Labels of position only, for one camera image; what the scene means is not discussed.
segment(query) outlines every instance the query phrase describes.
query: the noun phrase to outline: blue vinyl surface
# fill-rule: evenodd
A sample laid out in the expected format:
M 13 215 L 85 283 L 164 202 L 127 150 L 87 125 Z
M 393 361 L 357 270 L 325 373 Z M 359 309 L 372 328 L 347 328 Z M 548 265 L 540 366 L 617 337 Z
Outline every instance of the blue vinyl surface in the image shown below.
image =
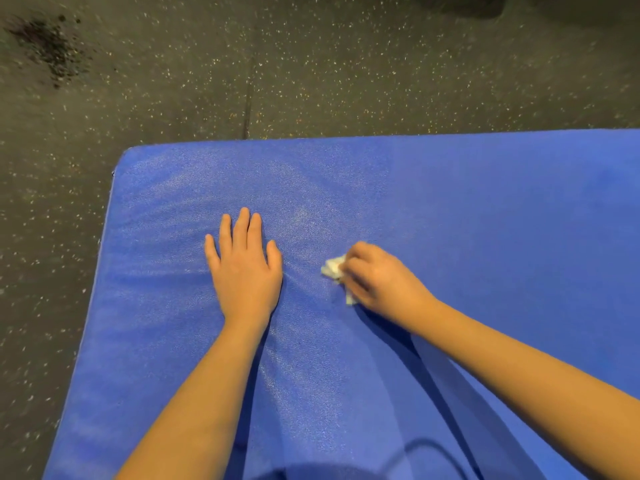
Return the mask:
M 223 323 L 204 235 L 244 205 L 285 278 L 227 478 L 582 478 L 319 270 L 373 242 L 444 302 L 640 397 L 639 148 L 640 131 L 586 130 L 127 151 L 44 478 L 112 478 L 196 366 Z

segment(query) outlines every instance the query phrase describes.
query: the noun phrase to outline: blue mat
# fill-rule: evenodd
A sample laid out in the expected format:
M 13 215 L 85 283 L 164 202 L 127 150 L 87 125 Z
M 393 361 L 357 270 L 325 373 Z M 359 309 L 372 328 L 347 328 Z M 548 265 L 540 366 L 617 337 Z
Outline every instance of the blue mat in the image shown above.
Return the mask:
M 441 300 L 640 397 L 638 148 L 640 131 L 589 130 L 127 151 L 45 478 L 111 478 L 196 366 L 223 323 L 204 235 L 243 205 L 285 279 L 229 479 L 582 478 L 319 270 L 379 244 Z

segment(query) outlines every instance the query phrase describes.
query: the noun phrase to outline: white cloth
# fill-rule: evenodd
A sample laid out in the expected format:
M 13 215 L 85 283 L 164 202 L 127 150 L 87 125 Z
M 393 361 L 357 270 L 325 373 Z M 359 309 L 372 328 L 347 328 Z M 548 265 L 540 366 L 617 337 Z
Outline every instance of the white cloth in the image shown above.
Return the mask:
M 336 282 L 336 284 L 340 283 L 340 278 L 343 277 L 344 274 L 340 271 L 338 266 L 340 266 L 344 262 L 345 257 L 346 256 L 340 256 L 333 259 L 327 259 L 324 263 L 324 266 L 320 268 L 320 272 L 325 276 L 331 278 L 334 282 Z M 356 298 L 353 297 L 349 290 L 346 291 L 347 305 L 355 305 L 357 303 Z

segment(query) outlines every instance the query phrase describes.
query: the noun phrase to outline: finger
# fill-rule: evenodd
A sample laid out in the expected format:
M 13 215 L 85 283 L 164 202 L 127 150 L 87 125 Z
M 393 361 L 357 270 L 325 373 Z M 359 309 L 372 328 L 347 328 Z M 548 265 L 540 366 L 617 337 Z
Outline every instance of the finger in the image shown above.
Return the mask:
M 367 307 L 370 306 L 371 295 L 361 286 L 361 284 L 359 284 L 359 282 L 354 280 L 353 277 L 348 274 L 343 277 L 342 282 L 345 288 L 351 292 L 359 303 Z
M 217 271 L 220 266 L 220 256 L 218 256 L 216 243 L 214 242 L 211 234 L 207 234 L 204 237 L 204 256 L 207 258 L 207 263 L 209 263 L 209 269 L 211 272 L 213 273 L 214 271 Z
M 257 212 L 251 216 L 251 222 L 249 222 L 246 248 L 262 252 L 262 218 Z
M 282 273 L 282 253 L 275 241 L 267 243 L 267 265 L 270 270 Z
M 364 261 L 371 262 L 374 257 L 374 253 L 375 246 L 369 244 L 368 242 L 358 241 L 347 252 L 346 258 L 360 258 L 364 259 Z
M 231 216 L 225 214 L 220 219 L 220 236 L 218 238 L 218 246 L 220 247 L 220 258 L 224 259 L 225 256 L 231 254 L 233 247 L 231 240 Z
M 246 231 L 249 227 L 249 209 L 240 209 L 240 215 L 234 226 L 234 249 L 246 249 Z
M 364 287 L 371 287 L 371 274 L 373 272 L 372 266 L 360 258 L 350 258 L 340 265 L 340 270 L 356 279 Z

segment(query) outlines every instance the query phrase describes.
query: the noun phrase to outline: gray floor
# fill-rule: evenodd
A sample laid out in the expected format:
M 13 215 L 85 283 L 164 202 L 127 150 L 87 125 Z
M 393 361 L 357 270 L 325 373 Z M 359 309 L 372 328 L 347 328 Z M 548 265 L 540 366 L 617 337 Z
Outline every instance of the gray floor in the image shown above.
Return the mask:
M 80 69 L 52 80 L 0 31 L 3 478 L 44 469 L 126 148 L 640 127 L 640 2 L 477 3 L 0 0 L 9 30 L 59 25 Z

